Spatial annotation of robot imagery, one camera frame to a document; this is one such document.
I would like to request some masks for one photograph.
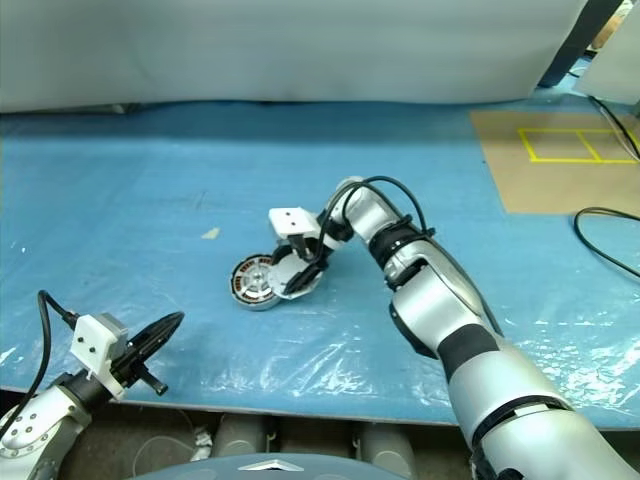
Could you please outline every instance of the blue table surface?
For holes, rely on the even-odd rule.
[[[35,294],[108,311],[135,333],[186,318],[149,362],[170,385],[135,402],[455,423],[441,366],[387,313],[390,292],[351,242],[312,295],[254,313],[229,274],[270,252],[271,207],[319,211],[348,175],[412,188],[437,238],[467,268],[506,335],[601,427],[640,426],[640,289],[574,236],[566,215],[507,214],[472,108],[593,112],[558,88],[489,106],[203,102],[127,116],[2,119],[0,383],[26,388],[40,361]],[[397,192],[391,198],[407,210]],[[215,239],[203,234],[219,229]],[[586,218],[607,251],[640,265],[640,229]],[[76,371],[57,319],[45,382]]]

